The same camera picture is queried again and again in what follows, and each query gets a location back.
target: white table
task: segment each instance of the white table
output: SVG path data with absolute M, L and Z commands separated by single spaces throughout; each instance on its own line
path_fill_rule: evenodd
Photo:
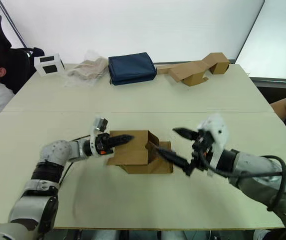
M 225 74 L 205 73 L 207 82 L 189 87 L 169 75 L 153 81 L 114 86 L 109 75 L 94 87 L 64 87 L 59 75 L 35 73 L 6 106 L 5 111 L 110 113 L 232 113 L 273 112 L 239 65 Z
M 0 223 L 31 177 L 43 145 L 88 134 L 93 112 L 0 114 Z M 171 131 L 195 128 L 207 113 L 110 113 L 107 130 L 148 129 L 190 158 L 191 143 Z M 286 127 L 274 113 L 222 113 L 230 130 L 227 148 L 278 155 L 286 161 Z M 220 176 L 195 170 L 129 175 L 106 158 L 74 164 L 59 192 L 55 227 L 112 229 L 255 229 L 282 227 L 279 218 Z
M 150 130 L 190 158 L 191 143 L 172 128 L 194 129 L 220 112 L 230 130 L 227 148 L 286 161 L 286 127 L 238 65 L 206 83 L 187 87 L 167 75 L 154 81 L 111 86 L 63 87 L 57 76 L 36 74 L 0 114 L 0 223 L 30 179 L 45 144 L 89 133 L 95 116 L 107 130 Z M 220 176 L 195 170 L 129 175 L 105 166 L 106 157 L 76 163 L 59 191 L 58 228 L 254 229 L 282 223 Z

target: plastic bag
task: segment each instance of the plastic bag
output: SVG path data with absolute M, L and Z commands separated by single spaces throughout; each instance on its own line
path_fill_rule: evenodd
M 107 72 L 108 60 L 88 51 L 85 60 L 66 72 L 65 87 L 93 86 Z

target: white box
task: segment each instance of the white box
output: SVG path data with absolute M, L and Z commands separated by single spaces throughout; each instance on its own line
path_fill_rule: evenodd
M 65 67 L 59 54 L 38 56 L 34 58 L 34 67 L 41 76 L 63 73 Z

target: cardboard box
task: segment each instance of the cardboard box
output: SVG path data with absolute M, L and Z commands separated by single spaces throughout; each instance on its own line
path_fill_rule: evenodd
M 208 68 L 209 66 L 203 61 L 191 61 L 171 68 L 169 75 L 177 82 L 183 81 L 188 86 L 194 86 L 208 79 L 204 77 L 204 73 Z
M 208 54 L 203 62 L 209 66 L 212 74 L 224 74 L 229 67 L 229 60 L 222 52 L 212 52 Z
M 173 164 L 163 160 L 155 146 L 171 149 L 170 141 L 159 142 L 158 138 L 148 130 L 110 131 L 110 136 L 129 134 L 134 139 L 129 143 L 115 147 L 114 157 L 107 165 L 117 165 L 130 174 L 170 174 Z

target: white wall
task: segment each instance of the white wall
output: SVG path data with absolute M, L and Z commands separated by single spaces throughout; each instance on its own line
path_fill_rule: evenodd
M 88 49 L 154 62 L 235 59 L 263 0 L 2 0 L 30 47 L 78 63 Z
M 10 24 L 8 23 L 6 17 L 4 16 L 3 12 L 1 11 L 1 9 L 0 9 L 0 15 L 2 16 L 1 25 L 2 25 L 3 32 L 4 32 L 5 36 L 7 37 L 7 39 L 11 42 L 12 48 L 21 48 L 21 47 L 23 47 L 23 45 L 21 44 L 21 42 L 19 41 L 19 39 L 16 36 L 15 32 L 11 28 Z
M 266 0 L 236 63 L 250 77 L 286 79 L 286 0 Z

